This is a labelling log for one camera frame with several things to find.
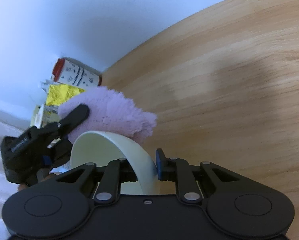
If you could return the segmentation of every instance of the wooden table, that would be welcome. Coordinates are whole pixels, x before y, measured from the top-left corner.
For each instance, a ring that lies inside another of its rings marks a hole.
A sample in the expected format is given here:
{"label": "wooden table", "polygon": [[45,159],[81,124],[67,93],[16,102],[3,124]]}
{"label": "wooden table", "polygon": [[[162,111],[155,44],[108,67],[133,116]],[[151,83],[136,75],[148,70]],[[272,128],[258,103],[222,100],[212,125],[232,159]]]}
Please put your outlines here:
{"label": "wooden table", "polygon": [[161,147],[282,191],[296,208],[288,236],[299,239],[299,0],[213,5],[140,45],[103,80],[157,114],[143,145],[152,157]]}

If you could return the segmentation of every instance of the screw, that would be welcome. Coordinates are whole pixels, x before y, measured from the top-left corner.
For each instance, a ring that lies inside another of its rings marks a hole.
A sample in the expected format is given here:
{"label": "screw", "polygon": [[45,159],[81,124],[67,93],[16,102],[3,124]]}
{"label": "screw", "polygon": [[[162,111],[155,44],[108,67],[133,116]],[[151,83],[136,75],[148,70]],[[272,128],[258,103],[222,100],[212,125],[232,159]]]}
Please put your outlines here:
{"label": "screw", "polygon": [[96,198],[103,201],[110,200],[112,198],[112,194],[108,192],[101,192],[96,195]]}
{"label": "screw", "polygon": [[200,198],[200,195],[196,192],[188,192],[184,195],[184,198],[190,201],[198,200]]}

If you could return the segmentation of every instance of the crumpled yellow packaging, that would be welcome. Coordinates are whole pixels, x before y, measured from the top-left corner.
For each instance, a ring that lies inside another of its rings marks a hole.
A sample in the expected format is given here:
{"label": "crumpled yellow packaging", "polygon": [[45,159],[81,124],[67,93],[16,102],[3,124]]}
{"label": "crumpled yellow packaging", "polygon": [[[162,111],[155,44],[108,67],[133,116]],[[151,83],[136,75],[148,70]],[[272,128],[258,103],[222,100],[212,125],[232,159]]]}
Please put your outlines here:
{"label": "crumpled yellow packaging", "polygon": [[50,85],[45,104],[47,106],[59,106],[70,98],[83,93],[84,91],[85,90],[82,88],[73,87],[66,84]]}

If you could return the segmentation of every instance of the container with red lid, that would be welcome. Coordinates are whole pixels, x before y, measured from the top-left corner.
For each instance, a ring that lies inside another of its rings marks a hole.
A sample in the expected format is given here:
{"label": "container with red lid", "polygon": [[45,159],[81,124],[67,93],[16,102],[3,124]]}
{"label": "container with red lid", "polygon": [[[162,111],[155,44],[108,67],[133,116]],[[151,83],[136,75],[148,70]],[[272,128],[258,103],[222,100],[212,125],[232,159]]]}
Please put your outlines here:
{"label": "container with red lid", "polygon": [[90,87],[100,86],[102,78],[81,66],[68,61],[65,58],[59,58],[53,68],[52,79],[55,82],[79,87],[87,90]]}

